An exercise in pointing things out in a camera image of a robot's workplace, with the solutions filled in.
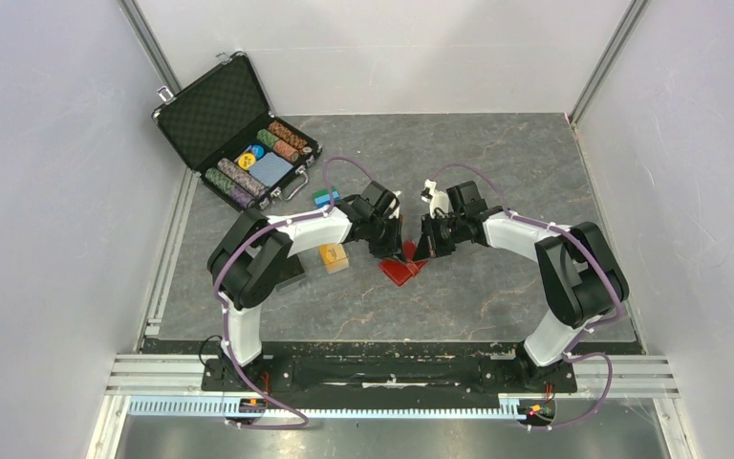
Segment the red leather card holder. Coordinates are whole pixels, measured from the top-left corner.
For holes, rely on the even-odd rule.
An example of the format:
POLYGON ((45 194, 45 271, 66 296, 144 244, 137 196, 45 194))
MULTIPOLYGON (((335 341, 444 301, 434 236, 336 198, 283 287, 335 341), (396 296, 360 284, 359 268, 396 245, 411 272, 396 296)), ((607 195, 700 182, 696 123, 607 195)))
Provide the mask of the red leather card holder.
POLYGON ((406 262, 396 260, 382 260, 379 269, 397 286, 403 286, 407 281, 417 276, 428 263, 427 260, 415 262, 412 260, 417 245, 412 240, 407 240, 402 245, 402 251, 406 262))

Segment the clear plastic card box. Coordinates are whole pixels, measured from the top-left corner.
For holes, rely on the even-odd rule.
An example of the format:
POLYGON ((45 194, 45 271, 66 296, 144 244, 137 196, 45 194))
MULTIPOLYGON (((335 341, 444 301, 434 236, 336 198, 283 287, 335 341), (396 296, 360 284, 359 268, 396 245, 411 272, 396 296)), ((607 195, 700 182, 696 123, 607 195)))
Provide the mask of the clear plastic card box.
POLYGON ((291 288, 300 287, 303 283, 307 281, 308 278, 316 279, 317 277, 320 277, 322 274, 328 274, 323 266, 323 263, 320 257, 320 253, 319 253, 319 248, 314 249, 313 251, 303 252, 301 254, 298 254, 298 256, 306 271, 306 277, 304 280, 302 280, 300 283, 296 284, 295 286, 292 286, 282 291, 286 291, 291 288))

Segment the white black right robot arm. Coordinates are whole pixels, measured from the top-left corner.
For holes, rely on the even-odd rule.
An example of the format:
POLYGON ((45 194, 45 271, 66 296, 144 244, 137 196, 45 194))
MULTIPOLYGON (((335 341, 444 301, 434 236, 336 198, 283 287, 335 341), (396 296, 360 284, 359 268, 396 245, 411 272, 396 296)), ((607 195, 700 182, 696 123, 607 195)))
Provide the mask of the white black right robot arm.
POLYGON ((513 365, 515 381, 526 390, 547 383, 551 364, 568 357, 582 335, 623 316, 629 286, 598 225, 557 225, 491 208, 472 181, 439 190, 427 180, 421 198, 429 210, 414 261, 448 256, 470 242, 537 265, 548 310, 513 365))

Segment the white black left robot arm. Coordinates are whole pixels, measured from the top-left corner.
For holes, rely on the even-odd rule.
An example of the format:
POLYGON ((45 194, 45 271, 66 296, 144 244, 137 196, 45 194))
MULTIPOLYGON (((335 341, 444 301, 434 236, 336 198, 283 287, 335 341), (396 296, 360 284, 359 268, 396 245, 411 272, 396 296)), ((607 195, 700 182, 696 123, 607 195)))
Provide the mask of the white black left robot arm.
POLYGON ((401 224, 399 195, 376 181, 359 194, 308 212, 244 211, 207 261, 222 307, 227 379, 244 390, 260 382, 260 306, 291 257, 325 245, 365 242, 375 258, 403 261, 401 224))

